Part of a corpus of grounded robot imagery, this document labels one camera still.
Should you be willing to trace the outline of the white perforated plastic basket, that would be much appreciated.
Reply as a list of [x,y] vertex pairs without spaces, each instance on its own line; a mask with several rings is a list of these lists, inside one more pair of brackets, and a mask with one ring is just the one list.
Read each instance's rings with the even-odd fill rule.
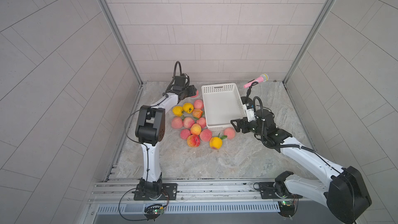
[[207,128],[222,131],[231,127],[231,120],[246,117],[235,83],[204,85],[201,87]]

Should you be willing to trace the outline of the yellow peach with leaf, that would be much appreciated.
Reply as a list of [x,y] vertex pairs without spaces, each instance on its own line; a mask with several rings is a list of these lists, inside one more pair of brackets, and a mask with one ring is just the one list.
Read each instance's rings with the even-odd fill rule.
[[218,136],[212,137],[209,141],[210,148],[219,150],[222,147],[223,140],[226,138],[227,138],[226,135],[221,135],[220,133]]

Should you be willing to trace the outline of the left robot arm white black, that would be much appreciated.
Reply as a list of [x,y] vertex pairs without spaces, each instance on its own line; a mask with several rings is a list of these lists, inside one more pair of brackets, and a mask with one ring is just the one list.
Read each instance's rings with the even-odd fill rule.
[[138,114],[135,136],[144,156],[144,174],[135,190],[135,200],[157,200],[162,196],[162,172],[160,168],[159,143],[165,135],[166,114],[182,100],[195,96],[197,89],[190,78],[182,72],[181,63],[174,65],[172,81],[166,91],[153,105],[143,105],[131,115]]

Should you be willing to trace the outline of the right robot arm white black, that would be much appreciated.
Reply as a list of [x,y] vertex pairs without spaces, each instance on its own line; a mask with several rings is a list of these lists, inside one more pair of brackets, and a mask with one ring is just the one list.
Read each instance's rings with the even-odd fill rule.
[[231,120],[235,131],[253,133],[266,148],[290,157],[315,176],[304,179],[285,171],[275,178],[273,186],[260,186],[260,189],[281,199],[297,195],[308,198],[327,207],[344,224],[354,224],[372,205],[363,176],[356,168],[331,162],[279,128],[273,112],[263,106],[258,96],[253,99],[244,96],[242,101],[246,116]]

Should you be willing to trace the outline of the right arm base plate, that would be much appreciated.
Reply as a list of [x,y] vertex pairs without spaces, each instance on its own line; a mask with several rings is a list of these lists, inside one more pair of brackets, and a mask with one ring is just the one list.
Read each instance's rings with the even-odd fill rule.
[[269,199],[302,199],[303,196],[297,194],[291,194],[282,187],[278,186],[276,182],[256,182],[253,184],[253,188],[255,191],[260,193],[262,200]]

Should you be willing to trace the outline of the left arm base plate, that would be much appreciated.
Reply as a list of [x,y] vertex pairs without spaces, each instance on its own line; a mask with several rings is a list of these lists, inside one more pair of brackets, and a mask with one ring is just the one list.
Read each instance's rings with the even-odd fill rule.
[[176,200],[178,184],[140,180],[134,192],[134,201]]

